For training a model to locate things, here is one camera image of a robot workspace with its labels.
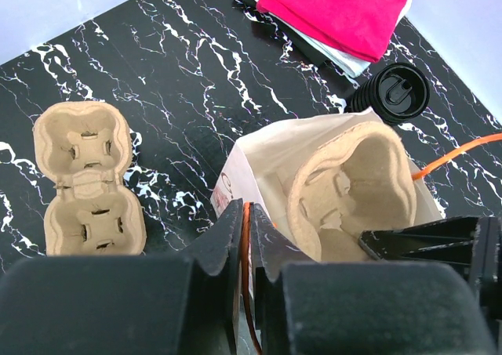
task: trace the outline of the white paper bag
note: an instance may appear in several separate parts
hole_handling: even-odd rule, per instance
[[[381,119],[370,108],[355,114],[325,114],[277,121],[239,138],[216,182],[211,203],[220,216],[231,200],[261,204],[281,234],[294,243],[286,218],[286,200],[298,168],[319,146],[352,126]],[[419,169],[412,162],[410,169]],[[423,180],[415,182],[415,225],[442,219]]]

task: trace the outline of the black marble table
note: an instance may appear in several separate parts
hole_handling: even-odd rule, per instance
[[[131,127],[126,185],[144,207],[146,253],[175,252],[215,221],[209,197],[234,141],[273,121],[337,113],[386,64],[410,62],[430,107],[397,131],[426,165],[500,124],[406,20],[357,80],[316,68],[271,19],[238,0],[130,0],[0,67],[0,261],[44,255],[53,184],[31,129],[50,105],[105,100]],[[502,145],[479,147],[426,178],[445,216],[502,214]]]

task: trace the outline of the orange wire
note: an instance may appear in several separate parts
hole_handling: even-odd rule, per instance
[[[261,346],[258,342],[256,332],[254,330],[253,317],[251,316],[251,302],[249,297],[249,213],[251,203],[244,203],[244,219],[242,221],[242,239],[241,239],[241,281],[242,281],[242,297],[244,299],[244,311],[246,312],[246,321],[248,323],[249,333],[253,340],[254,347],[258,355],[261,355]]]
[[[444,157],[440,157],[439,159],[433,161],[429,165],[426,165],[424,169],[417,173],[413,173],[411,175],[413,181],[422,179],[424,176],[428,175],[432,171],[434,171],[437,167],[444,165],[445,163],[448,163],[452,159],[458,157],[460,154],[465,153],[466,151],[469,151],[470,149],[475,148],[476,146],[483,145],[484,143],[488,142],[493,142],[493,141],[502,141],[502,133],[497,133],[497,134],[491,134],[489,136],[484,136],[481,138],[473,139],[471,142],[467,142],[464,145],[460,146],[459,148],[450,151],[447,155]]]

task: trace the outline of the red cloth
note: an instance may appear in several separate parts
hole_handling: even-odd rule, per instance
[[[298,30],[360,59],[377,62],[387,50],[406,0],[259,0]]]

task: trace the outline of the black collapsible cup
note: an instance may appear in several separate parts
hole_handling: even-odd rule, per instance
[[[360,112],[371,106],[386,124],[398,125],[421,114],[430,95],[421,71],[409,63],[393,63],[354,92],[350,108]]]

